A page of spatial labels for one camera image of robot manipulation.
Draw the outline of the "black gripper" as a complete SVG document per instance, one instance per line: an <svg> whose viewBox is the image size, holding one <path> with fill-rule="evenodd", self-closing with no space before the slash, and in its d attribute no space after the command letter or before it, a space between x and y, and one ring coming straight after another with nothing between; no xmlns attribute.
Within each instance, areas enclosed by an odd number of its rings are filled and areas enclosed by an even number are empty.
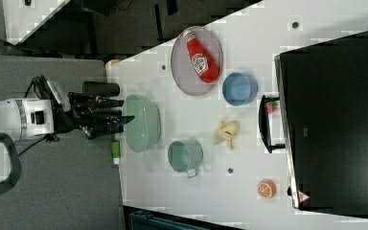
<svg viewBox="0 0 368 230"><path fill-rule="evenodd" d="M109 96L70 92L68 102L69 111L59 107L54 110L55 134L79 129L87 139L95 139L121 133L123 126L135 119L133 115L122 116L120 107L124 100L112 100Z"/></svg>

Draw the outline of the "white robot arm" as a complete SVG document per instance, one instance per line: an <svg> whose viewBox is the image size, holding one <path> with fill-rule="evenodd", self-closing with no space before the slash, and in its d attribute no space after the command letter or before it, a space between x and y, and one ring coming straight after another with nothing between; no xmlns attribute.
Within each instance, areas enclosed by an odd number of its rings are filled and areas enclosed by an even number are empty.
<svg viewBox="0 0 368 230"><path fill-rule="evenodd" d="M110 114L96 113L92 109L82 114L64 111L50 100L7 99L0 101L0 133L13 141L30 140L47 135L81 129L88 139L103 134L123 131L123 126L135 119L122 116L116 110Z"/></svg>

